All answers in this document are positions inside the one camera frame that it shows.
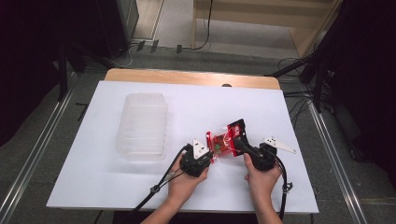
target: transparent plastic container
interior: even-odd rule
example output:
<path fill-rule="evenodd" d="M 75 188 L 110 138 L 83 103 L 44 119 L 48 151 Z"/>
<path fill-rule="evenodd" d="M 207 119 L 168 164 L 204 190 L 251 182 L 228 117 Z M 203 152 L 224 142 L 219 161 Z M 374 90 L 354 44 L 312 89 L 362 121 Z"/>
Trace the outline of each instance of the transparent plastic container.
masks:
<path fill-rule="evenodd" d="M 168 106 L 160 93 L 132 93 L 124 103 L 117 151 L 127 161 L 162 161 Z"/>

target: gray floor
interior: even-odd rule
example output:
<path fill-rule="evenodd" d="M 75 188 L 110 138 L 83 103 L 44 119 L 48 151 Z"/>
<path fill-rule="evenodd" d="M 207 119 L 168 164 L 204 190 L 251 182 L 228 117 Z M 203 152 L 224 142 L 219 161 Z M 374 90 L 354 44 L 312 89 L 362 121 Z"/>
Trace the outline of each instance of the gray floor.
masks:
<path fill-rule="evenodd" d="M 214 52 L 183 51 L 176 54 L 175 49 L 150 48 L 133 52 L 130 68 L 155 68 L 188 71 L 210 71 L 259 76 L 277 70 L 278 59 L 254 56 L 241 56 Z M 128 55 L 119 62 L 128 61 Z M 62 210 L 47 208 L 46 203 L 60 173 L 68 150 L 78 131 L 81 105 L 88 103 L 99 80 L 106 75 L 106 69 L 90 59 L 88 68 L 79 75 L 70 102 L 56 127 L 49 144 L 37 165 L 29 185 L 23 193 L 9 223 L 93 223 L 98 211 Z M 301 91 L 302 85 L 295 77 L 283 76 L 279 79 L 281 89 Z M 55 88 L 42 101 L 36 111 L 26 120 L 15 137 L 0 147 L 0 199 L 5 199 L 8 188 L 17 177 L 26 158 L 32 150 L 50 113 L 56 105 L 58 89 Z M 299 98 L 286 98 L 291 109 Z M 332 139 L 344 164 L 354 190 L 369 223 L 394 223 L 396 203 L 395 190 L 386 174 L 372 163 L 359 163 L 349 156 L 349 147 L 335 118 L 323 110 L 322 113 Z M 304 162 L 312 183 L 318 191 L 319 214 L 313 215 L 315 223 L 353 223 L 342 191 L 335 178 L 329 158 L 324 149 L 315 122 L 309 110 L 300 114 L 295 129 Z M 111 223 L 112 212 L 105 211 L 99 223 Z M 309 215 L 286 215 L 284 223 L 311 223 Z"/>

